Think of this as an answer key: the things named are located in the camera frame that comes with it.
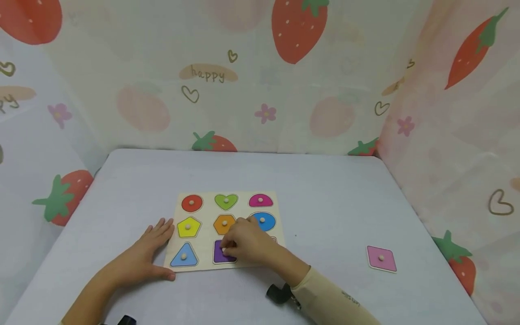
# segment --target pink rhombus puzzle piece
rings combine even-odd
[[[394,253],[379,247],[367,246],[368,264],[371,268],[396,273]]]

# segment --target green heart puzzle piece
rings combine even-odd
[[[228,196],[218,194],[215,196],[215,203],[224,211],[228,211],[238,202],[238,196],[236,194],[230,194]]]

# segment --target blue circle puzzle piece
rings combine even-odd
[[[263,231],[270,231],[275,227],[276,219],[275,217],[267,212],[256,212],[253,216],[258,220],[258,224],[260,225],[260,229]]]
[[[199,263],[199,259],[195,255],[195,251],[191,247],[189,242],[185,242],[184,245],[180,248],[179,252],[173,258],[170,263],[171,267],[181,267],[181,266],[195,266]]]

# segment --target table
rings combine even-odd
[[[58,323],[99,268],[173,216],[180,192],[247,190],[276,191],[287,247],[381,323],[485,325],[377,158],[140,149],[110,154],[7,325]],[[368,245],[392,250],[397,273],[369,268]],[[265,297],[272,283],[262,268],[181,273],[118,294],[106,323],[311,323]]]

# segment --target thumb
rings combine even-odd
[[[239,248],[238,247],[228,247],[222,251],[222,254],[224,256],[237,257],[237,255],[239,254]]]
[[[164,279],[168,281],[175,280],[175,272],[166,267],[153,265],[151,276],[156,279]]]

